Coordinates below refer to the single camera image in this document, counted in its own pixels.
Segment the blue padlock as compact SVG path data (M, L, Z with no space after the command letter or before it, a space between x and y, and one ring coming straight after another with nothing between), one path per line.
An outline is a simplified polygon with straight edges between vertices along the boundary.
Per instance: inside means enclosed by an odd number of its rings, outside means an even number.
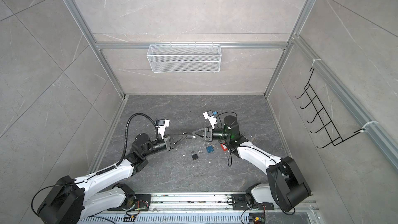
M206 144L207 153L212 153L215 151L214 146L212 144Z

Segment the black padlock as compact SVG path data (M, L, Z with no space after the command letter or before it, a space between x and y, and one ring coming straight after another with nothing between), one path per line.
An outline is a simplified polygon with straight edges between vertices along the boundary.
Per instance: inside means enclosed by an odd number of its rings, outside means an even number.
M196 160L199 159L199 155L198 155L198 153L196 151L192 151L191 152L191 157L192 157L193 161L196 161Z
M185 136L186 139L189 139L189 140L195 138L195 136L192 133L185 132L185 133L183 133L183 135Z

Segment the red padlock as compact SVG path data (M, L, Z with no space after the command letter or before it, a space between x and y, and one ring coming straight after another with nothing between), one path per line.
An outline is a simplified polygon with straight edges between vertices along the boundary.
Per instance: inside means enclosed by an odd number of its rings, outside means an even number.
M226 147L225 144L220 144L223 151L228 151L229 149Z

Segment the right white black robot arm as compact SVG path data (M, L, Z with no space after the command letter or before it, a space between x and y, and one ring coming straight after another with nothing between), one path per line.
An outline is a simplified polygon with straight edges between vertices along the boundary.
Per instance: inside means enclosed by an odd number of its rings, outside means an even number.
M210 127L198 129L188 137L204 142L218 142L230 153L229 166L235 155L250 162L267 176L267 184L258 183L246 190L245 201L249 207L273 203L284 214L293 215L295 207L312 194L294 159L274 156L255 146L241 134L236 116L226 116L221 128L217 128L214 117L207 119L211 122Z

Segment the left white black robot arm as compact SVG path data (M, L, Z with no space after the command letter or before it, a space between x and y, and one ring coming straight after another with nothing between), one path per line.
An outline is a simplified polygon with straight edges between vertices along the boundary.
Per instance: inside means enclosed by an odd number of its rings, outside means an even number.
M109 208L126 208L135 193L129 186L116 183L140 172L148 164L149 155L174 149L193 137L188 133L170 134L151 141L148 134L139 134L120 163L86 176L60 178L38 207L37 216L46 224L76 224Z

